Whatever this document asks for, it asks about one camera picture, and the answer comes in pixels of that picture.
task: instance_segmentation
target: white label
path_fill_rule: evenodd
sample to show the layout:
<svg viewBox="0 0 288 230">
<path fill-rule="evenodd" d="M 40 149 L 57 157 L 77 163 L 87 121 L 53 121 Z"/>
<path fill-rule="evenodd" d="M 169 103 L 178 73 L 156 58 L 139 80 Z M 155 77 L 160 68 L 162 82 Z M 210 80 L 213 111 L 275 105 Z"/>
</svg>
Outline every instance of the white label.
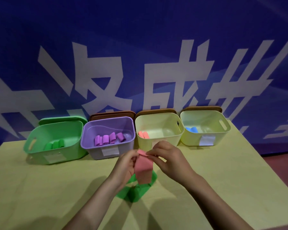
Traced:
<svg viewBox="0 0 288 230">
<path fill-rule="evenodd" d="M 213 146 L 215 135 L 202 135 L 200 138 L 200 146 Z"/>
<path fill-rule="evenodd" d="M 155 139 L 151 142 L 151 148 L 153 148 L 158 142 L 160 141 L 167 141 L 167 138 L 164 138 L 164 139 Z"/>
<path fill-rule="evenodd" d="M 50 163 L 57 163 L 61 161 L 66 161 L 66 157 L 63 156 L 62 153 L 58 152 L 56 154 L 51 154 L 51 155 L 44 155 L 44 158 Z"/>
<path fill-rule="evenodd" d="M 104 156 L 119 155 L 119 148 L 117 145 L 101 148 Z"/>
</svg>

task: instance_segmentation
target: floor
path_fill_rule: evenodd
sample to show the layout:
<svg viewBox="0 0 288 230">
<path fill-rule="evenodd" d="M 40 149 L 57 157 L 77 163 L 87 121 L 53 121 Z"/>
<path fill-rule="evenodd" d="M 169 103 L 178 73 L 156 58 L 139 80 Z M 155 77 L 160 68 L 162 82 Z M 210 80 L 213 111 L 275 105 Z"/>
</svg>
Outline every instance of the floor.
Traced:
<svg viewBox="0 0 288 230">
<path fill-rule="evenodd" d="M 264 157 L 264 160 L 288 186 L 288 154 Z M 288 226 L 270 228 L 269 230 L 288 230 Z"/>
</svg>

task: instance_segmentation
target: table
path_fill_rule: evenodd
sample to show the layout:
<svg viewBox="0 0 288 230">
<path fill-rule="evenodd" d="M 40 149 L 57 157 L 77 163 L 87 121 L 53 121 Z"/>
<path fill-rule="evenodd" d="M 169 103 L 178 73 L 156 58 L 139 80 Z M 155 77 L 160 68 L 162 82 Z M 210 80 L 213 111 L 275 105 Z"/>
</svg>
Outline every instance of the table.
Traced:
<svg viewBox="0 0 288 230">
<path fill-rule="evenodd" d="M 192 168 L 255 229 L 288 224 L 288 188 L 231 124 L 216 146 L 179 148 Z M 61 229 L 117 158 L 36 165 L 25 141 L 0 147 L 0 229 Z M 99 229 L 211 229 L 188 192 L 154 164 L 156 183 L 137 203 L 114 198 Z"/>
</svg>

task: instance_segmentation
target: person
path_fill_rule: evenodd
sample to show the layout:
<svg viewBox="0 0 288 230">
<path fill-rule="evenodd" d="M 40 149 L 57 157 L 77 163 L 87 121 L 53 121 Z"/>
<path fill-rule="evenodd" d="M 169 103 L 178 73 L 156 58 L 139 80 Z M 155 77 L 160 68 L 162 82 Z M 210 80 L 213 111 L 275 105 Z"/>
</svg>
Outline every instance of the person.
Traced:
<svg viewBox="0 0 288 230">
<path fill-rule="evenodd" d="M 146 154 L 163 173 L 185 187 L 214 230 L 253 229 L 220 198 L 202 176 L 192 169 L 177 147 L 166 141 L 160 141 Z M 137 156 L 137 150 L 121 155 L 108 178 L 63 229 L 97 229 L 115 195 L 134 174 Z"/>
</svg>

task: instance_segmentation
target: hand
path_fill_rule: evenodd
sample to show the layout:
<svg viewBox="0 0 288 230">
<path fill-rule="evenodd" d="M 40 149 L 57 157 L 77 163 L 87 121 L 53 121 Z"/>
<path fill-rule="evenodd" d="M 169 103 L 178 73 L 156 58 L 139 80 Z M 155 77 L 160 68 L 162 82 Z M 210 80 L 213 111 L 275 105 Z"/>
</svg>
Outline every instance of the hand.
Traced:
<svg viewBox="0 0 288 230">
<path fill-rule="evenodd" d="M 184 187 L 192 182 L 194 176 L 199 176 L 190 166 L 179 148 L 169 142 L 160 141 L 154 148 L 146 153 L 167 176 Z"/>
<path fill-rule="evenodd" d="M 134 149 L 119 156 L 108 177 L 111 179 L 111 182 L 115 184 L 116 193 L 124 188 L 128 180 L 134 174 L 134 163 L 138 155 L 137 150 Z"/>
</svg>

